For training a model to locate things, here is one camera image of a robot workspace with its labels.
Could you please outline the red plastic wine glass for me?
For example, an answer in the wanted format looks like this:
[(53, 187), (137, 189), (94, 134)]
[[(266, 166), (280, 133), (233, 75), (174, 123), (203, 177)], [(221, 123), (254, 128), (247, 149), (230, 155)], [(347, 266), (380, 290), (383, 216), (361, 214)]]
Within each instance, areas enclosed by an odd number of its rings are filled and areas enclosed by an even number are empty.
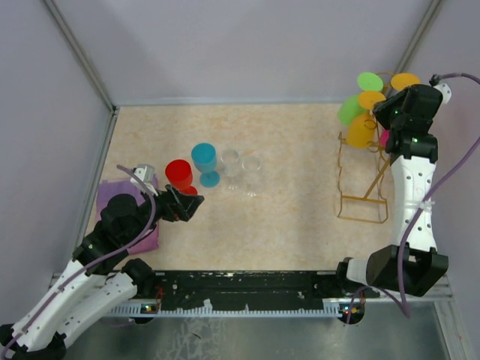
[(197, 189), (193, 184), (193, 172), (191, 165), (183, 159), (171, 161), (165, 169), (165, 175), (169, 183), (178, 191), (187, 195), (197, 195)]

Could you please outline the blue plastic wine glass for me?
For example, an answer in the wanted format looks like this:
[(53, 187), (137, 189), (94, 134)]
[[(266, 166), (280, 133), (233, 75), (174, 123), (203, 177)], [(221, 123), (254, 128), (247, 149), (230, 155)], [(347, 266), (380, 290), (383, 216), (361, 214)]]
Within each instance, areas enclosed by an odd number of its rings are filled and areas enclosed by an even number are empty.
[(204, 188), (214, 188), (220, 182), (217, 172), (217, 152), (215, 147), (207, 142), (195, 145), (190, 153), (196, 169), (200, 172), (199, 183)]

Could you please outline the clear wine glass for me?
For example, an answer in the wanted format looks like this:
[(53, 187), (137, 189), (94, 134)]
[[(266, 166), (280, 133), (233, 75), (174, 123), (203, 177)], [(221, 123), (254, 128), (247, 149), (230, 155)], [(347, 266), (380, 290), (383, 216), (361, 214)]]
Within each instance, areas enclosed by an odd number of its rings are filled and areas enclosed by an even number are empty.
[(250, 197), (258, 196), (263, 184), (262, 161), (258, 157), (248, 156), (243, 158), (241, 165), (247, 194)]
[(242, 174), (242, 162), (235, 149), (225, 149), (220, 154), (223, 182), (229, 190), (239, 187)]

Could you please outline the orange wine glass front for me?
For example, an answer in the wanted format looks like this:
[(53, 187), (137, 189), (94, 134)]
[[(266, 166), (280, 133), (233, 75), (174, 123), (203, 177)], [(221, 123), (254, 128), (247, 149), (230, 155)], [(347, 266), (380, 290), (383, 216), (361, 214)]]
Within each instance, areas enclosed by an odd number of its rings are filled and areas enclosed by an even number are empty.
[(372, 113), (376, 104), (386, 96), (380, 91), (363, 91), (357, 96), (357, 104), (362, 110), (353, 117), (346, 135), (346, 144), (359, 149), (378, 147), (374, 140), (377, 133), (377, 120)]

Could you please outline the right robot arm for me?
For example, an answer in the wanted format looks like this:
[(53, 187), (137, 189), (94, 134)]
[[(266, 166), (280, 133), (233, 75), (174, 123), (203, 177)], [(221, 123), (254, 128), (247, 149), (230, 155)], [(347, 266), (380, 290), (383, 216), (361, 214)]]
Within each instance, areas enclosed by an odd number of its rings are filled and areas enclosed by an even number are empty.
[(371, 286), (423, 296), (447, 272), (449, 258), (437, 250), (433, 202), (428, 193), (438, 160), (438, 140), (429, 130), (441, 105), (452, 97), (444, 82), (408, 85), (376, 101), (370, 114), (389, 132), (385, 151), (394, 178), (391, 244), (367, 259), (338, 264), (336, 290), (346, 297)]

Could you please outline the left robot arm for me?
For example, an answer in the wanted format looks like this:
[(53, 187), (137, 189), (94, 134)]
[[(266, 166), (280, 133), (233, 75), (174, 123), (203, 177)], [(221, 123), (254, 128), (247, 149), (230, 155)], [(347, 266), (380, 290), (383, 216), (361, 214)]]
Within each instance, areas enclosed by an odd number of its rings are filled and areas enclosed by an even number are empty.
[(131, 259), (119, 272), (113, 269), (158, 221), (187, 222), (204, 198), (171, 185), (143, 197), (142, 204), (127, 193), (109, 200), (47, 294), (21, 320), (1, 326), (3, 359), (9, 351), (13, 359), (63, 359), (74, 341), (110, 310), (155, 291), (155, 272), (143, 260)]

